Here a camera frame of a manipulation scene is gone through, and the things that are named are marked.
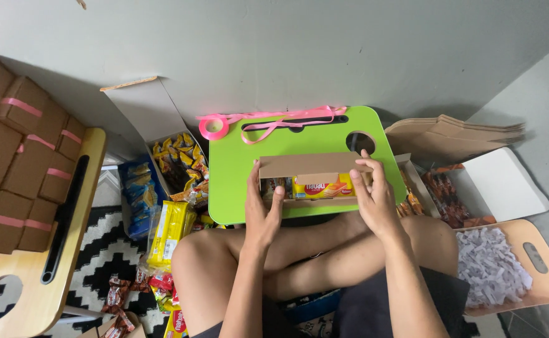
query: wooden lap desk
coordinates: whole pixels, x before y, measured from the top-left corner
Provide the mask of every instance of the wooden lap desk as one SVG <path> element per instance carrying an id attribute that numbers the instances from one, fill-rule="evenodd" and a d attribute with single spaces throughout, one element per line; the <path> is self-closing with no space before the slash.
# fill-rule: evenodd
<path id="1" fill-rule="evenodd" d="M 260 156 L 350 151 L 346 145 L 346 138 L 353 132 L 362 132 L 374 139 L 376 149 L 371 157 L 383 162 L 387 180 L 394 188 L 396 202 L 403 201 L 406 197 L 406 187 L 376 112 L 369 107 L 356 106 L 348 108 L 345 115 L 348 118 L 346 123 L 305 126 L 301 132 L 275 129 L 264 140 L 251 145 L 241 140 L 241 126 L 246 123 L 274 121 L 277 118 L 241 120 L 230 126 L 224 138 L 210 141 L 208 208 L 212 219 L 224 225 L 245 222 L 246 182 L 254 159 Z M 255 140 L 262 133 L 264 132 L 253 131 L 246 133 L 246 137 Z M 284 209 L 283 218 L 357 209 L 357 205 Z"/>
<path id="2" fill-rule="evenodd" d="M 87 129 L 80 156 L 89 155 L 89 165 L 53 281 L 47 285 L 41 284 L 41 273 L 45 267 L 48 251 L 35 253 L 16 250 L 11 255 L 0 254 L 0 278 L 16 275 L 22 281 L 20 299 L 11 311 L 0 318 L 1 338 L 39 335 L 57 323 L 65 310 L 66 295 L 79 255 L 80 243 L 86 230 L 104 154 L 105 132 L 99 128 Z M 94 311 L 79 310 L 64 312 L 77 312 L 76 314 L 98 317 L 94 315 L 97 314 Z"/>

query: hand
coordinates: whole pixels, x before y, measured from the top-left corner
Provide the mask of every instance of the hand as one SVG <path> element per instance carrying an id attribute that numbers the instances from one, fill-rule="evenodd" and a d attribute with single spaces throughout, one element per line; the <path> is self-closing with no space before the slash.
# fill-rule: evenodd
<path id="1" fill-rule="evenodd" d="M 267 250 L 280 228 L 285 188 L 278 186 L 272 196 L 272 207 L 266 212 L 259 190 L 260 161 L 253 160 L 252 172 L 247 179 L 247 198 L 245 200 L 246 233 L 243 246 Z"/>
<path id="2" fill-rule="evenodd" d="M 395 209 L 395 196 L 393 187 L 385 178 L 383 164 L 373 160 L 366 150 L 361 152 L 362 158 L 355 160 L 357 164 L 367 165 L 372 168 L 372 186 L 364 183 L 362 175 L 352 169 L 349 172 L 355 194 L 358 197 L 360 215 L 366 225 L 379 238 L 389 234 L 397 234 L 402 230 L 399 217 Z"/>

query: person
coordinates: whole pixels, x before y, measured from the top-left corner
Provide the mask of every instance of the person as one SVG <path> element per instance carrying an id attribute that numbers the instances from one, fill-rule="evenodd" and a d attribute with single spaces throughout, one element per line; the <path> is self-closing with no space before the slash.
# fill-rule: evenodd
<path id="1" fill-rule="evenodd" d="M 440 220 L 399 218 L 383 165 L 364 150 L 372 185 L 352 170 L 358 212 L 309 227 L 280 228 L 283 187 L 266 211 L 259 161 L 247 180 L 246 228 L 208 229 L 183 238 L 172 276 L 190 337 L 308 337 L 276 301 L 343 288 L 333 337 L 450 337 L 468 283 L 456 278 L 458 244 Z M 314 259 L 293 264 L 315 256 Z"/>

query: green lap desk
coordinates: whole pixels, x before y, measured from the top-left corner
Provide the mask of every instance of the green lap desk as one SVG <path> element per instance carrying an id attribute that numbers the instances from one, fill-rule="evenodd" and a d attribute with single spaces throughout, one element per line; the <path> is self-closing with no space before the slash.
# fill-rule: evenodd
<path id="1" fill-rule="evenodd" d="M 245 222 L 247 177 L 253 160 L 260 156 L 296 155 L 309 153 L 334 153 L 350 151 L 346 138 L 350 133 L 362 132 L 375 140 L 372 158 L 381 161 L 385 175 L 395 193 L 396 203 L 406 198 L 406 186 L 387 142 L 387 137 L 376 112 L 365 106 L 350 107 L 345 112 L 345 123 L 305 126 L 301 132 L 275 129 L 272 134 L 256 144 L 241 140 L 241 126 L 246 123 L 275 121 L 267 119 L 241 120 L 230 126 L 228 134 L 210 141 L 210 216 L 218 224 Z M 256 140 L 264 131 L 246 133 L 248 140 Z M 357 210 L 357 205 L 289 208 L 283 210 L 283 218 L 322 215 Z"/>

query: white paper filler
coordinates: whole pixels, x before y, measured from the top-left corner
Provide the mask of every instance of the white paper filler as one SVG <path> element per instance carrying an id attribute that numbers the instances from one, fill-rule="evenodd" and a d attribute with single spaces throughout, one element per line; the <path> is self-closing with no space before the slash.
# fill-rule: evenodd
<path id="1" fill-rule="evenodd" d="M 456 233 L 458 278 L 470 284 L 466 307 L 520 302 L 533 278 L 522 267 L 499 228 L 482 228 Z"/>

